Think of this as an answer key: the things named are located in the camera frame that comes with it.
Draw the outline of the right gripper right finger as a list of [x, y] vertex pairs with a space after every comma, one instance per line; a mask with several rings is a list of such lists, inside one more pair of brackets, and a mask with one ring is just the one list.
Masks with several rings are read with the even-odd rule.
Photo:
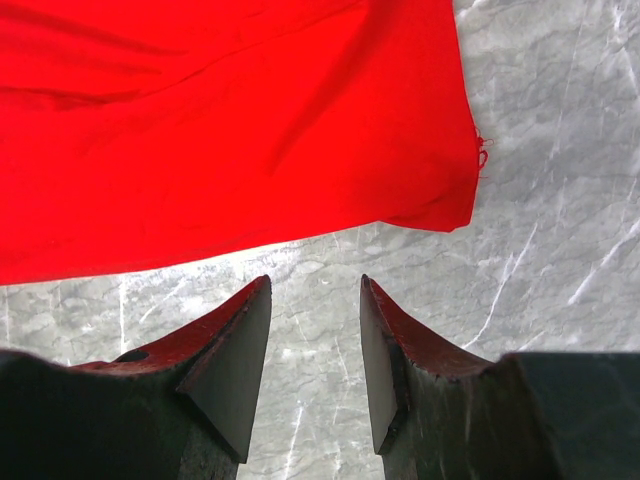
[[547, 479], [550, 443], [516, 359], [493, 363], [411, 317], [368, 276], [361, 345], [388, 479]]

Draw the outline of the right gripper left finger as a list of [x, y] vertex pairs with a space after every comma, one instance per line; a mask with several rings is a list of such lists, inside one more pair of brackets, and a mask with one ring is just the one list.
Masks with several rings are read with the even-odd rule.
[[111, 362], [72, 367], [96, 397], [110, 479], [233, 479], [246, 462], [271, 323], [263, 275]]

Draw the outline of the red t-shirt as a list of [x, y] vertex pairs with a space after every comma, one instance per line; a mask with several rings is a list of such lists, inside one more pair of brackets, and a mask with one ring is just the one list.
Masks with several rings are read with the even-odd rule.
[[466, 226], [449, 1], [5, 1], [1, 281]]

